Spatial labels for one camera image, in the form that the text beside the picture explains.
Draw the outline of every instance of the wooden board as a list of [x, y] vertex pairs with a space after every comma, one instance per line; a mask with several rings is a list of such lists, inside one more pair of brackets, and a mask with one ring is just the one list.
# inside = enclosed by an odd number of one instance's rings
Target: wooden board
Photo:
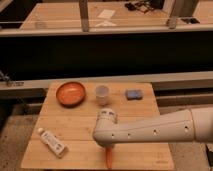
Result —
[[[56, 100], [62, 83], [51, 84], [38, 121], [25, 152], [22, 168], [106, 170], [104, 149], [92, 139], [92, 131], [101, 109], [95, 100], [95, 87], [110, 88], [110, 103], [118, 114], [118, 122], [129, 122], [159, 115], [151, 84], [148, 83], [83, 83], [85, 101], [75, 108], [64, 108]], [[144, 99], [127, 101], [126, 89], [141, 89]], [[52, 131], [69, 147], [58, 159], [40, 141], [36, 130]], [[117, 144], [113, 151], [113, 170], [173, 170], [174, 164], [167, 143]]]
[[0, 13], [11, 4], [13, 0], [0, 0]]
[[197, 18], [202, 24], [213, 24], [213, 1], [199, 1], [194, 17]]
[[[126, 2], [88, 2], [90, 27], [95, 27], [106, 19], [98, 18], [104, 10], [115, 10], [108, 21], [117, 26], [165, 26], [168, 14], [155, 10], [143, 14], [140, 11], [128, 11]], [[21, 29], [35, 29], [37, 20], [44, 22], [46, 28], [80, 28], [80, 12], [78, 2], [38, 3], [24, 21]]]

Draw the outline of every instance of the orange bowl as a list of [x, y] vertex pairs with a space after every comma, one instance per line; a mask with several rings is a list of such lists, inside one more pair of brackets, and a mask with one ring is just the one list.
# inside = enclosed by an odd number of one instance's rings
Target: orange bowl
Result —
[[73, 107], [84, 100], [85, 94], [85, 88], [81, 83], [67, 82], [58, 88], [56, 98], [63, 106]]

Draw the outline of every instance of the white cup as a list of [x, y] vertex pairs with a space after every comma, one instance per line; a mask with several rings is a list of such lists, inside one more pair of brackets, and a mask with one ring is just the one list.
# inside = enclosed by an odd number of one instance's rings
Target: white cup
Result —
[[105, 106], [109, 102], [109, 88], [105, 85], [100, 85], [95, 88], [96, 100], [100, 106]]

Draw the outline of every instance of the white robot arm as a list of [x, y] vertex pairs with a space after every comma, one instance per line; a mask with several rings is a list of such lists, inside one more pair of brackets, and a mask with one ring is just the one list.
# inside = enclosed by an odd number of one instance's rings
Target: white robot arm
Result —
[[116, 143], [213, 142], [213, 108], [182, 110], [122, 124], [117, 124], [116, 113], [106, 108], [98, 115], [93, 138], [106, 148]]

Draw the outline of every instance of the orange object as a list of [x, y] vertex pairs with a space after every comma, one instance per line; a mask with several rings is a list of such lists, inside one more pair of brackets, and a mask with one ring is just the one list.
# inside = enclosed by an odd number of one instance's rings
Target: orange object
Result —
[[112, 148], [106, 148], [106, 166], [109, 170], [112, 169]]
[[81, 83], [67, 82], [58, 88], [56, 98], [62, 105], [73, 107], [83, 101], [85, 94], [85, 88]]

